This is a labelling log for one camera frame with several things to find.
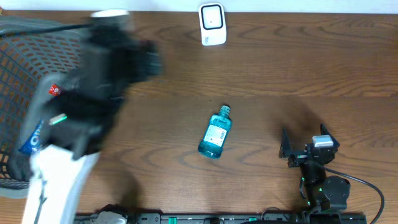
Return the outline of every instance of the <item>blue-green mouthwash bottle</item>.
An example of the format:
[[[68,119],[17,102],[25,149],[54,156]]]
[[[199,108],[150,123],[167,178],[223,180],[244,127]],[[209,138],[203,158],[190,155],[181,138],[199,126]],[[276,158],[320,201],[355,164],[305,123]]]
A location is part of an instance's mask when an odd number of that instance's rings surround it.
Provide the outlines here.
[[[228,118],[229,106],[222,106],[218,114],[214,114],[210,121],[205,137],[199,143],[198,150],[203,155],[218,159],[223,152],[223,146],[229,130],[232,127],[232,121]]]

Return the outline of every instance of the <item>white background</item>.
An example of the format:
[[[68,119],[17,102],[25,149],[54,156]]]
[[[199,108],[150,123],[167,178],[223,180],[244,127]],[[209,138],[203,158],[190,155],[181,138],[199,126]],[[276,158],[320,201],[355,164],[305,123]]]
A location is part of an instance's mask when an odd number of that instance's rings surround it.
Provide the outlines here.
[[[0,0],[4,9],[191,11],[201,0]],[[219,0],[226,12],[398,13],[398,0]]]

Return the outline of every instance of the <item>wood grain tabletop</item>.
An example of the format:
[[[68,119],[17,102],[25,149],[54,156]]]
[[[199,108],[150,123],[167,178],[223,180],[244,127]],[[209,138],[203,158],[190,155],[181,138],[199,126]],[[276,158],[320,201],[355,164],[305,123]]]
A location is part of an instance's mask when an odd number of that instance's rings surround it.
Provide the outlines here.
[[[6,11],[81,23],[90,12]],[[398,16],[227,13],[227,42],[204,47],[197,13],[134,12],[136,36],[159,45],[161,76],[129,89],[78,212],[109,203],[165,213],[298,210],[300,170],[278,158],[282,127],[295,147],[325,123],[340,142],[327,165],[379,187],[378,223],[398,223]],[[231,106],[219,160],[197,152],[208,120]],[[351,182],[348,212],[370,222],[380,198]],[[24,200],[0,198],[1,223]]]

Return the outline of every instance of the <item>laundry basket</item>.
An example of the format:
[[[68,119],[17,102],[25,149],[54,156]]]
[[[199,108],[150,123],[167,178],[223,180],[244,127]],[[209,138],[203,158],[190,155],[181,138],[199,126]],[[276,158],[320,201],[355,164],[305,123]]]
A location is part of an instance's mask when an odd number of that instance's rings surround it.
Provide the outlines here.
[[[0,16],[0,34],[58,26],[63,24]],[[18,151],[27,140],[18,138],[19,130],[39,80],[79,66],[80,34],[81,29],[0,39],[0,196],[27,195],[29,176],[15,171],[29,172],[29,157]]]

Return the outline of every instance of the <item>blue package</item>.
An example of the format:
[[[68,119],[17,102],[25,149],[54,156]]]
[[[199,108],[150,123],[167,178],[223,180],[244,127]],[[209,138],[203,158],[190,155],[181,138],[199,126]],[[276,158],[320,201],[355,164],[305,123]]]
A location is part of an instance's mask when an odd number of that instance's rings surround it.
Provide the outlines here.
[[[39,151],[40,147],[39,136],[40,136],[40,129],[42,128],[42,126],[43,126],[43,120],[40,120],[33,134],[29,137],[29,139],[25,142],[25,144],[20,149],[18,149],[19,152],[30,156],[33,153]]]

